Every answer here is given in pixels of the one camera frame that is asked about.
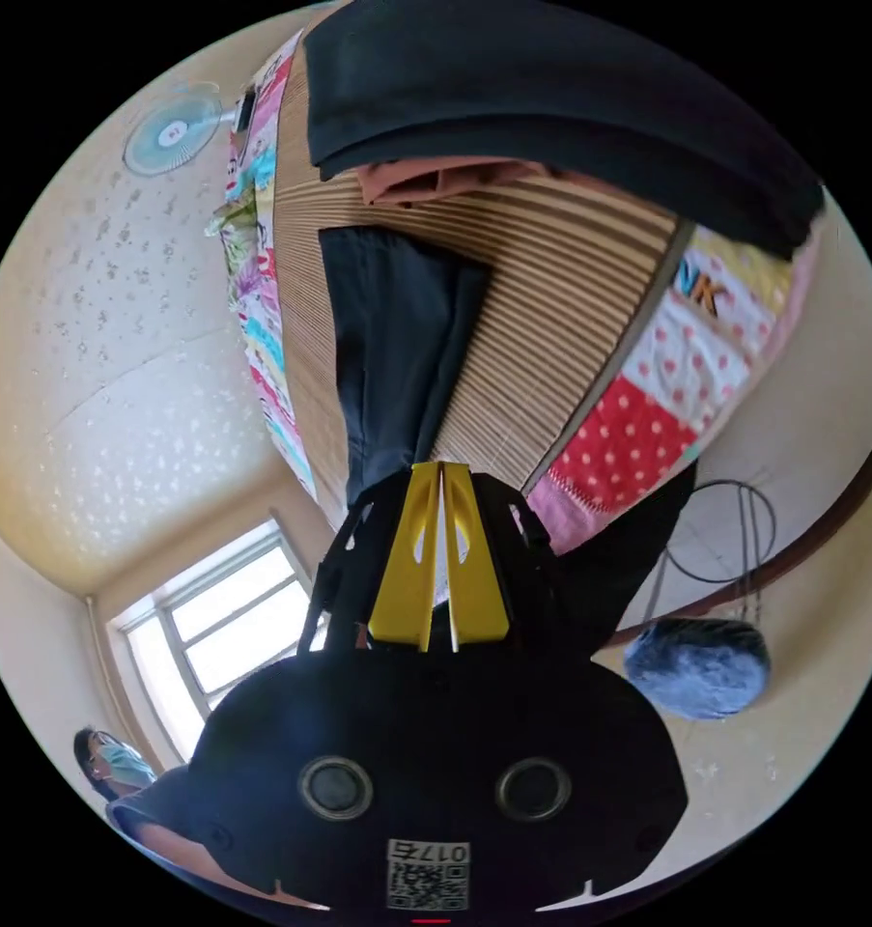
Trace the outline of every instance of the window pane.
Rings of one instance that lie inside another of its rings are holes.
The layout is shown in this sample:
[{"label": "window pane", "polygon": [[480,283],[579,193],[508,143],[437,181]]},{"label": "window pane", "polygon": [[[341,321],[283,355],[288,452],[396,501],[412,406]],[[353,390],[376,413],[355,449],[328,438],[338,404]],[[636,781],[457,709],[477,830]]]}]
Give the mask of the window pane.
[{"label": "window pane", "polygon": [[258,560],[227,576],[206,592],[172,611],[182,640],[190,640],[221,618],[244,608],[253,599],[294,572],[281,548],[272,548]]},{"label": "window pane", "polygon": [[189,760],[204,729],[204,719],[178,671],[161,622],[158,618],[143,622],[127,634],[127,642],[155,713],[175,749]]},{"label": "window pane", "polygon": [[187,651],[204,692],[213,692],[294,644],[309,599],[299,582],[256,605]]},{"label": "window pane", "polygon": [[310,645],[311,650],[322,650],[323,645],[326,643],[326,632],[329,630],[329,625],[323,625],[321,628],[317,629],[317,636],[313,638],[313,643]]},{"label": "window pane", "polygon": [[211,711],[213,711],[213,709],[216,708],[216,706],[219,705],[220,702],[222,702],[223,699],[226,698],[226,696],[229,695],[232,691],[233,690],[231,688],[227,688],[220,692],[219,695],[215,695],[213,698],[209,698],[207,700],[207,704],[211,706]]}]

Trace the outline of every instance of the window frame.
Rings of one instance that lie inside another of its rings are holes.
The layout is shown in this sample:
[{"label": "window frame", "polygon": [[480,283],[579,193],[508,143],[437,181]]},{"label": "window frame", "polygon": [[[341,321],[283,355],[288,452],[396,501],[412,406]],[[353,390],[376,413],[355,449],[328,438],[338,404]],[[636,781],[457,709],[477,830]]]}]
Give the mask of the window frame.
[{"label": "window frame", "polygon": [[[198,596],[213,588],[213,586],[215,586],[217,583],[222,582],[224,579],[227,579],[229,576],[237,573],[239,570],[258,560],[260,557],[265,556],[275,548],[280,548],[288,563],[291,565],[292,572],[290,576],[286,576],[284,579],[275,583],[267,591],[261,593],[259,596],[256,596],[241,608],[237,608],[235,611],[230,612],[230,614],[224,615],[204,631],[188,638],[187,641],[182,640],[178,631],[178,627],[175,624],[175,619],[173,617],[173,612],[176,608],[179,608],[182,605],[196,599]],[[136,656],[133,653],[132,645],[129,643],[130,633],[135,631],[141,625],[144,625],[146,622],[152,621],[156,618],[158,619],[164,633],[165,640],[168,644],[169,651],[171,652],[172,659],[175,661],[175,665],[178,668],[178,672],[182,678],[182,681],[184,682],[184,686],[187,689],[187,692],[190,695],[194,706],[197,708],[198,712],[200,712],[201,718],[206,723],[208,717],[213,711],[210,705],[211,700],[217,698],[218,696],[224,695],[231,688],[242,682],[242,680],[246,679],[248,676],[251,676],[253,673],[258,672],[260,669],[263,669],[264,667],[276,662],[277,660],[283,660],[284,658],[291,656],[296,651],[299,641],[295,641],[290,647],[285,648],[280,653],[272,655],[267,660],[263,660],[263,662],[261,662],[258,666],[247,670],[240,676],[212,691],[205,691],[204,687],[200,684],[200,681],[197,678],[197,674],[194,671],[194,667],[192,666],[191,661],[187,656],[187,651],[194,644],[204,640],[206,637],[219,631],[221,628],[232,624],[232,622],[236,621],[238,618],[241,618],[252,608],[264,602],[266,599],[269,599],[271,596],[277,594],[282,589],[285,589],[287,586],[294,582],[300,583],[301,588],[307,594],[307,598],[309,599],[313,593],[313,582],[311,581],[309,575],[307,575],[303,570],[296,555],[285,540],[280,528],[275,527],[273,531],[271,531],[261,540],[254,542],[236,555],[227,558],[225,561],[214,566],[204,574],[198,576],[196,579],[193,579],[187,584],[181,586],[173,594],[165,596],[161,600],[156,601],[152,608],[148,609],[141,615],[138,615],[135,618],[123,623],[118,628],[118,631],[123,635],[125,644],[127,645],[130,663],[132,664],[132,668],[139,679],[142,690],[150,704],[154,707],[158,725],[165,734],[169,745],[175,750],[178,756],[182,756],[183,754],[176,748],[174,739],[169,733],[164,719],[159,717],[158,711],[155,710],[155,702],[153,701],[149,692],[147,681],[139,668]],[[323,629],[323,625],[326,620],[326,616],[324,615],[320,625],[317,628],[318,633]]]}]

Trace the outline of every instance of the bamboo mat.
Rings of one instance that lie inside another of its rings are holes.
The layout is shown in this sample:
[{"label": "bamboo mat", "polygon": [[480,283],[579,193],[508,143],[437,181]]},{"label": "bamboo mat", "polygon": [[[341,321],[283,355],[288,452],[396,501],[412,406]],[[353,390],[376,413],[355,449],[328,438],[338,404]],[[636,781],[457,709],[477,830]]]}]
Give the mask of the bamboo mat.
[{"label": "bamboo mat", "polygon": [[678,219],[604,184],[544,178],[409,210],[365,207],[353,172],[321,183],[311,167],[307,104],[301,42],[278,119],[274,254],[288,387],[323,512],[338,527],[348,477],[317,241],[333,226],[384,226],[493,267],[434,458],[527,488],[579,424],[594,383],[598,392],[618,369],[610,358],[638,328],[641,307],[653,311]]}]

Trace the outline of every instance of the window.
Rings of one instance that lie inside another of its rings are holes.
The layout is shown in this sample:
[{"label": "window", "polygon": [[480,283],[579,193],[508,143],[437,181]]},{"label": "window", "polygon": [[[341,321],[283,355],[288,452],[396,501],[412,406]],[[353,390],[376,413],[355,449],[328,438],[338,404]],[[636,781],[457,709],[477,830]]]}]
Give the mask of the window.
[{"label": "window", "polygon": [[[292,560],[272,531],[123,628],[155,712],[184,760],[233,686],[296,651],[310,597]],[[313,649],[324,639],[321,624]]]}]

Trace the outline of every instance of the fan guard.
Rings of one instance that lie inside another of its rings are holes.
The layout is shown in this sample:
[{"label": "fan guard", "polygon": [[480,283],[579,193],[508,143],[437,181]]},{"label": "fan guard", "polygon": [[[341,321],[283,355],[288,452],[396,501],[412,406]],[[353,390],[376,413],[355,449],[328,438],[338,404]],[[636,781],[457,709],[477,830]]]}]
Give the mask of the fan guard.
[{"label": "fan guard", "polygon": [[215,84],[193,84],[144,116],[127,138],[124,164],[140,177],[174,171],[199,154],[223,120]]}]

